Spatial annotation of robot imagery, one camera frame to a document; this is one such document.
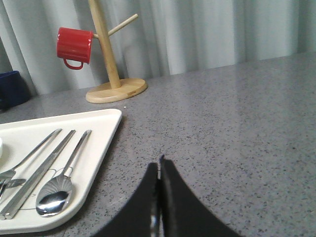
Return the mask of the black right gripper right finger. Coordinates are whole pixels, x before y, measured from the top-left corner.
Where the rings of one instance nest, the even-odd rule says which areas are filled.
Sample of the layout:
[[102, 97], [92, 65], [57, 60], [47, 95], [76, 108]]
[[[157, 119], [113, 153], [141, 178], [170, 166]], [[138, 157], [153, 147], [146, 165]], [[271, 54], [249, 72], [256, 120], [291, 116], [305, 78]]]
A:
[[182, 179], [173, 161], [160, 158], [163, 230], [166, 237], [238, 237], [210, 212]]

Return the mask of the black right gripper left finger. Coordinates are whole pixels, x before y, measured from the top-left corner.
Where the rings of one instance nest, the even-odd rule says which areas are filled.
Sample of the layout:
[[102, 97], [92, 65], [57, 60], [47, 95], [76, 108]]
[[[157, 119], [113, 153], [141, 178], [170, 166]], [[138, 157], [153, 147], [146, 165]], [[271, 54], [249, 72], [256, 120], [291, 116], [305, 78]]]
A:
[[158, 236], [158, 165], [150, 163], [129, 201], [96, 237]]

